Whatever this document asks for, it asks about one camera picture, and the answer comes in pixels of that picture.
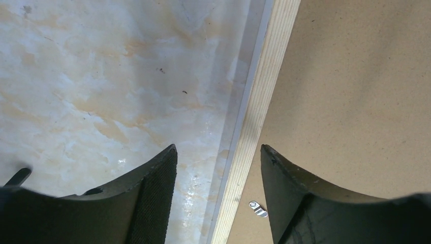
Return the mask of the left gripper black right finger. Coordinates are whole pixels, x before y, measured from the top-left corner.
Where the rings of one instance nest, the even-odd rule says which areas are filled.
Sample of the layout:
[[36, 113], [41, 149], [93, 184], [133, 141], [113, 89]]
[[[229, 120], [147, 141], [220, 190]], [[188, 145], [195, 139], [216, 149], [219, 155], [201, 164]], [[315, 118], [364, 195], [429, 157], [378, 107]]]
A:
[[384, 199], [330, 183], [261, 146], [274, 243], [430, 243], [430, 193]]

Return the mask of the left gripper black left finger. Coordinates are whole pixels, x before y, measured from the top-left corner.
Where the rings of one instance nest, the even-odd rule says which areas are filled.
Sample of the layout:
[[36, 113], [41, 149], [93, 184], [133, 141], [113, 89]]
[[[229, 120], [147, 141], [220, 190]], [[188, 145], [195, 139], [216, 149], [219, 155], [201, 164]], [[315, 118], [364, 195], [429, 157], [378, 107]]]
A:
[[53, 197], [22, 186], [24, 167], [1, 187], [1, 243], [164, 243], [177, 150], [82, 195]]

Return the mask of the brown frame backing board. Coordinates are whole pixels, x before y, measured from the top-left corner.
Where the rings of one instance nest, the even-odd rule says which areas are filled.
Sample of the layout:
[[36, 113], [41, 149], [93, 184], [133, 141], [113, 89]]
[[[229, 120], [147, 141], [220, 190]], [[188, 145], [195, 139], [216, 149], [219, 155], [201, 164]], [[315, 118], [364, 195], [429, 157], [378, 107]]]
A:
[[355, 192], [429, 192], [430, 1], [302, 1], [258, 144]]

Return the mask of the wooden picture frame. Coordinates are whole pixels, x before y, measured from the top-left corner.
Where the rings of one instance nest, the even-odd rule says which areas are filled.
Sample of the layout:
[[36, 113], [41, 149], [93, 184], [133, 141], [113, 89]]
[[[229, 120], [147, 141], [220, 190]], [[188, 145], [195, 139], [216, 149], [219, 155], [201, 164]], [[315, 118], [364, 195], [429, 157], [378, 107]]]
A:
[[232, 142], [211, 217], [206, 217], [200, 243], [226, 243], [240, 205], [267, 110], [283, 63], [300, 1], [264, 1]]

